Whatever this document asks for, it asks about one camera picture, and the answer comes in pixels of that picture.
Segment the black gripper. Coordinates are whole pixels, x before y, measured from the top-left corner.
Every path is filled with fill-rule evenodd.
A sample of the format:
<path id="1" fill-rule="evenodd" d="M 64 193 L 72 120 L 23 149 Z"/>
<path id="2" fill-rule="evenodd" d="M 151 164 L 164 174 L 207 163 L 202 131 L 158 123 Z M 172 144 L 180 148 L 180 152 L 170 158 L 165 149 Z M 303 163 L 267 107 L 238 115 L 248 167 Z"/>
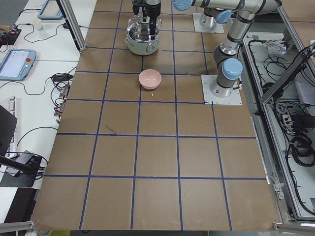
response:
<path id="1" fill-rule="evenodd" d="M 147 16 L 150 17 L 150 37 L 156 38 L 157 18 L 161 12 L 161 0 L 144 0 L 144 6 Z"/>

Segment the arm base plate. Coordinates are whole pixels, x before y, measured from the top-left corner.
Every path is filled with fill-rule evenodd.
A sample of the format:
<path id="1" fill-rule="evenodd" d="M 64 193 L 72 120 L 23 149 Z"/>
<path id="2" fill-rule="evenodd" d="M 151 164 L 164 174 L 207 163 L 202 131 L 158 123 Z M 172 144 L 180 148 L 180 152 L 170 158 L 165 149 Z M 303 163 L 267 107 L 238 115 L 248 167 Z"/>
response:
<path id="1" fill-rule="evenodd" d="M 240 106 L 242 99 L 237 80 L 231 88 L 222 88 L 217 84 L 217 75 L 201 75 L 204 103 L 206 105 Z"/>
<path id="2" fill-rule="evenodd" d="M 194 31 L 201 33 L 224 33 L 223 24 L 203 13 L 193 13 Z"/>

